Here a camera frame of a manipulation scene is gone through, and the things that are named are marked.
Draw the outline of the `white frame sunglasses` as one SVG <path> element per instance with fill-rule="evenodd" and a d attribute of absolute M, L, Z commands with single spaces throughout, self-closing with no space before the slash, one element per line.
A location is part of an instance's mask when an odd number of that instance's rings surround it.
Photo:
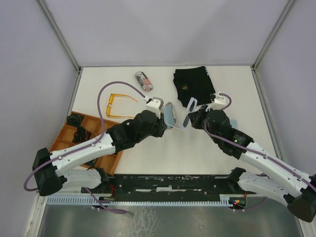
<path fill-rule="evenodd" d="M 194 112 L 194 110 L 195 110 L 195 108 L 197 106 L 197 102 L 198 102 L 197 99 L 192 97 L 189 100 L 188 105 L 186 107 L 186 116 L 183 119 L 183 121 L 180 123 L 180 125 L 176 125 L 175 123 L 173 123 L 173 124 L 169 124 L 169 126 L 173 127 L 173 128 L 178 128 L 178 129 L 185 130 L 188 127 L 189 123 L 190 123 L 189 114 Z"/>

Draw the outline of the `map print glasses case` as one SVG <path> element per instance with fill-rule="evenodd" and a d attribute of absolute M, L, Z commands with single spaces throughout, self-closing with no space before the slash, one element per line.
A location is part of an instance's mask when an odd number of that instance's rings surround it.
<path fill-rule="evenodd" d="M 164 123 L 167 125 L 167 128 L 172 128 L 176 123 L 176 114 L 171 102 L 166 103 L 163 110 L 164 114 Z"/>

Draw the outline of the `light blue cleaning cloth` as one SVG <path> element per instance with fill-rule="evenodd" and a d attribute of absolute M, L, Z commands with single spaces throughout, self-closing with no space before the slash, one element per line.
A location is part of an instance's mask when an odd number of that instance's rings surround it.
<path fill-rule="evenodd" d="M 164 123 L 167 125 L 168 128 L 173 127 L 174 125 L 174 116 L 172 106 L 165 106 L 164 107 Z"/>

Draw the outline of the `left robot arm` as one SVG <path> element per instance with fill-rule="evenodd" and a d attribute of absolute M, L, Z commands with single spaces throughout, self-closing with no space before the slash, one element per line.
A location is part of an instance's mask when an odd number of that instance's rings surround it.
<path fill-rule="evenodd" d="M 89 188 L 103 193 L 109 188 L 109 180 L 103 169 L 77 170 L 76 167 L 133 148 L 147 137 L 162 137 L 166 128 L 163 113 L 158 116 L 144 110 L 134 119 L 113 125 L 83 143 L 53 152 L 47 148 L 40 149 L 32 166 L 32 176 L 37 185 L 35 190 L 42 197 L 63 188 Z"/>

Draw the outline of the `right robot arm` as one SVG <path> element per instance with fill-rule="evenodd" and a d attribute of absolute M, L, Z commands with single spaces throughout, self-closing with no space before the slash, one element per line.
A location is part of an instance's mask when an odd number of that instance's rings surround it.
<path fill-rule="evenodd" d="M 205 106 L 188 117 L 195 129 L 204 130 L 219 149 L 228 156 L 262 171 L 260 177 L 235 168 L 237 176 L 229 178 L 227 189 L 254 192 L 285 205 L 297 218 L 312 222 L 316 216 L 316 177 L 269 154 L 252 137 L 235 129 L 223 110 L 207 110 Z"/>

